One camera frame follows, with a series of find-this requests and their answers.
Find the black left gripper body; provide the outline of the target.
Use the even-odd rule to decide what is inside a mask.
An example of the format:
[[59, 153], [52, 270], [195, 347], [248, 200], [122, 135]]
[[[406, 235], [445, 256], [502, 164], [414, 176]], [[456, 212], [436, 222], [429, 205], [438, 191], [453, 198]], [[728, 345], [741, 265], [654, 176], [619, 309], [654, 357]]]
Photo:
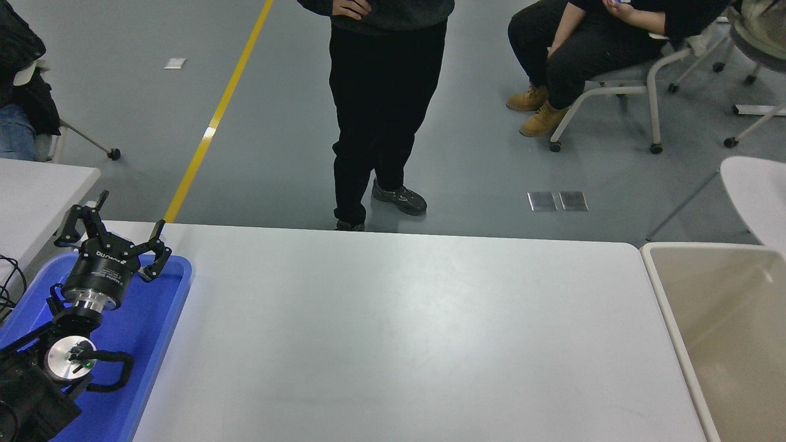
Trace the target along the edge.
[[124, 238], [109, 239], [106, 249], [101, 238], [90, 238], [79, 247], [79, 256], [65, 280], [61, 294], [74, 304], [81, 294], [92, 292], [107, 297], [109, 304], [120, 306], [134, 273], [140, 269], [134, 244]]

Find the person's right hand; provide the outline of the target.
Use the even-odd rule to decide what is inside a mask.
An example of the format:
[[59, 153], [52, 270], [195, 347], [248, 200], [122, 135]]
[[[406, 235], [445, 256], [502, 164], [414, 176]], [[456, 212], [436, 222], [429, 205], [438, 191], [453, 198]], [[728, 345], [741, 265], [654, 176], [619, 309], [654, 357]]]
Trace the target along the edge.
[[370, 3], [365, 0], [333, 0], [330, 16], [362, 21], [371, 11]]

